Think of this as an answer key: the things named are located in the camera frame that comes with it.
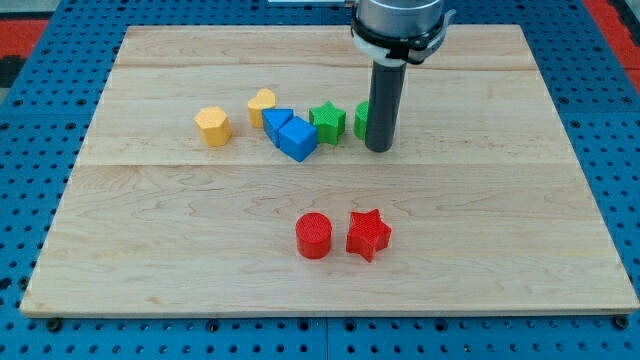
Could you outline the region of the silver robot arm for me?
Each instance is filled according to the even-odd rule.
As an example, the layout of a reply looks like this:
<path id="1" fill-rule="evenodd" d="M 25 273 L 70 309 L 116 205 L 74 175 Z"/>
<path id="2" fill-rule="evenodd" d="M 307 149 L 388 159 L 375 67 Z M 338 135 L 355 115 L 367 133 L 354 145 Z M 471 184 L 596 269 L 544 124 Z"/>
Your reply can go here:
<path id="1" fill-rule="evenodd" d="M 443 0 L 359 0 L 351 35 L 355 47 L 380 65 L 420 65 L 443 44 L 456 11 Z"/>

